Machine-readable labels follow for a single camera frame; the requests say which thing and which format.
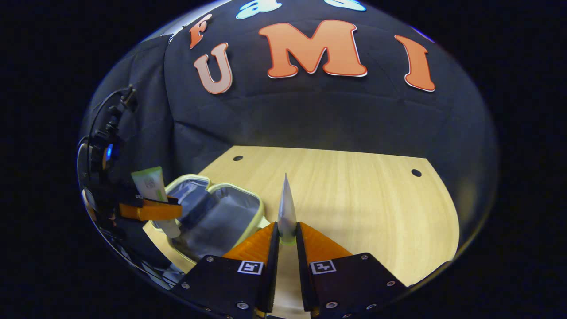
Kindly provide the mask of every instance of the black fabric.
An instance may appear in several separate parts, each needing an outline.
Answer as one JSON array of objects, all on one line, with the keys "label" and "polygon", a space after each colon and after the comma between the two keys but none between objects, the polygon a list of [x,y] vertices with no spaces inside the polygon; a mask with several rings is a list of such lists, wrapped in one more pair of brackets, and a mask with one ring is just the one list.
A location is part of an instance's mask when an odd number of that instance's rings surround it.
[{"label": "black fabric", "polygon": [[[193,49],[187,29],[169,45],[169,36],[148,40],[103,81],[94,103],[128,81],[140,92],[138,113],[125,117],[121,128],[128,141],[124,171],[159,165],[169,183],[200,172],[232,145],[424,157],[455,203],[463,247],[490,208],[498,151],[486,107],[458,63],[439,45],[371,6],[358,12],[324,1],[289,0],[274,11],[237,20],[241,5],[232,1],[212,10],[204,37]],[[368,75],[325,73],[325,53],[314,74],[299,67],[294,77],[269,78],[270,48],[258,30],[288,22],[310,37],[322,17],[357,26],[354,38]],[[395,35],[428,50],[435,92],[405,83],[408,58]],[[210,51],[222,42],[229,44],[233,83],[225,93],[213,95],[203,88],[193,63],[207,54],[211,76],[218,81]],[[293,56],[290,61],[299,66]]]}]

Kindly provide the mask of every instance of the tube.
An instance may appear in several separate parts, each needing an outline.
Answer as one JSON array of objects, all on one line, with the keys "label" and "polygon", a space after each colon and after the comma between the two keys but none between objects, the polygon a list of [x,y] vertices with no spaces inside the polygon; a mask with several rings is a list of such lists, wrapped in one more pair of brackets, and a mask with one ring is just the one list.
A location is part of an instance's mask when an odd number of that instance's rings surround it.
[{"label": "tube", "polygon": [[[132,173],[132,179],[142,197],[167,203],[167,194],[166,188],[163,185],[163,171],[161,166],[135,171]],[[175,219],[154,220],[154,222],[169,238],[175,238],[181,235],[181,231],[175,223]]]}]

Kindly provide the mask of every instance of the table surface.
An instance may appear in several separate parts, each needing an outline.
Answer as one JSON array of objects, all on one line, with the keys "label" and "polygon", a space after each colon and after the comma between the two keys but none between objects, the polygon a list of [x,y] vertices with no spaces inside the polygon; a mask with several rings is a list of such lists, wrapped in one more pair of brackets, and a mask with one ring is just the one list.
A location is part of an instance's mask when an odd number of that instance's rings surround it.
[{"label": "table surface", "polygon": [[[236,156],[243,158],[234,161]],[[412,174],[414,169],[420,177]],[[233,146],[199,175],[258,194],[272,222],[286,173],[298,221],[353,254],[371,253],[406,286],[455,256],[455,206],[424,158]],[[272,315],[309,318],[301,301],[297,248],[280,246]]]}]

